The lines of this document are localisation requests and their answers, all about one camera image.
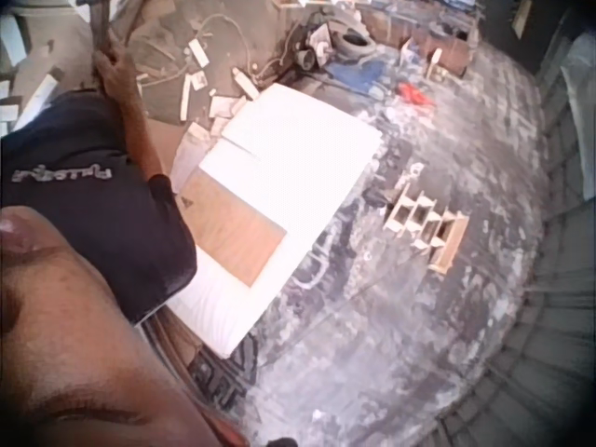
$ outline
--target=cable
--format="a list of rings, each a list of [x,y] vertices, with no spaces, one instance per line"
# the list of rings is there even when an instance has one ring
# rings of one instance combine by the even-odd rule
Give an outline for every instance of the cable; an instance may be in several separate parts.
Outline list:
[[[286,43],[284,44],[284,50],[283,53],[281,53],[281,56],[278,58],[274,58],[271,61],[269,61],[268,63],[265,64],[265,66],[263,67],[263,70],[261,70],[258,74],[256,74],[254,76],[255,79],[260,79],[264,72],[267,70],[267,68],[269,68],[271,65],[273,65],[275,62],[279,62],[279,66],[281,67],[283,65],[283,60],[286,59],[286,56],[288,54],[288,50],[290,49],[289,45],[290,45],[290,39],[293,36],[294,32],[298,29],[298,25],[300,25],[300,21],[296,21],[296,23],[294,23],[294,26],[291,27],[291,31],[288,34],[288,37],[286,37]]]
[[[205,28],[205,26],[207,26],[207,23],[209,23],[211,20],[213,19],[222,19],[227,21],[228,23],[231,23],[232,25],[234,25],[234,27],[236,28],[236,30],[238,31],[238,34],[240,35],[240,39],[242,40],[242,43],[244,44],[244,48],[246,49],[246,72],[247,75],[252,79],[252,81],[254,82],[255,78],[257,76],[253,76],[252,72],[251,72],[251,49],[249,47],[249,43],[246,39],[246,36],[244,35],[244,33],[242,33],[242,29],[240,28],[240,25],[237,24],[237,22],[234,19],[229,18],[228,16],[226,16],[225,14],[211,14],[210,16],[208,16],[206,19],[204,19],[200,26],[198,27],[198,30],[196,30],[195,33],[195,39],[198,38],[198,35],[203,31],[203,28]],[[169,82],[173,79],[176,79],[177,77],[183,75],[184,73],[186,73],[186,70],[188,70],[189,64],[185,63],[184,67],[181,68],[178,72],[176,72],[176,74],[172,74],[168,77],[165,77],[163,79],[158,79],[156,81],[152,81],[152,82],[147,82],[145,84],[141,84],[142,88],[145,87],[151,87],[151,86],[157,86],[159,84],[163,84],[165,82]]]

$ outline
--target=sheet of plywood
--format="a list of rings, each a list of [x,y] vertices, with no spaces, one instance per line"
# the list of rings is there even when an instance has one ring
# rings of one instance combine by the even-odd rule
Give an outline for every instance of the sheet of plywood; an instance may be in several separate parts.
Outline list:
[[[251,286],[285,232],[198,169],[179,195],[195,243]]]
[[[280,113],[285,119],[272,116]],[[354,116],[278,85],[248,102],[224,136],[230,126],[232,140],[219,139],[200,168],[286,234],[251,287],[196,247],[196,276],[168,306],[222,358],[276,298],[381,143]]]

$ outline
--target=eye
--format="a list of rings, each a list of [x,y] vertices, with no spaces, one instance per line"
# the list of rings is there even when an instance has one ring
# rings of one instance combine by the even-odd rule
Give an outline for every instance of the eye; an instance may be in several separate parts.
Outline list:
[[[26,416],[36,425],[73,420],[95,420],[130,426],[144,425],[148,422],[148,419],[139,413],[118,409],[95,399],[73,399],[73,396],[69,395],[59,395],[45,400]]]

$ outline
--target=person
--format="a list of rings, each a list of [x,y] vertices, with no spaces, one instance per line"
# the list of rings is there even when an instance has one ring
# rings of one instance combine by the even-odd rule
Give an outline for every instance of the person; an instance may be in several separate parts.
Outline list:
[[[134,62],[110,42],[94,54],[105,94],[64,93],[2,140],[2,206],[49,219],[138,323],[192,279],[196,253],[147,132]]]
[[[3,208],[0,243],[0,402],[29,437],[15,445],[248,445],[219,441],[49,220]]]

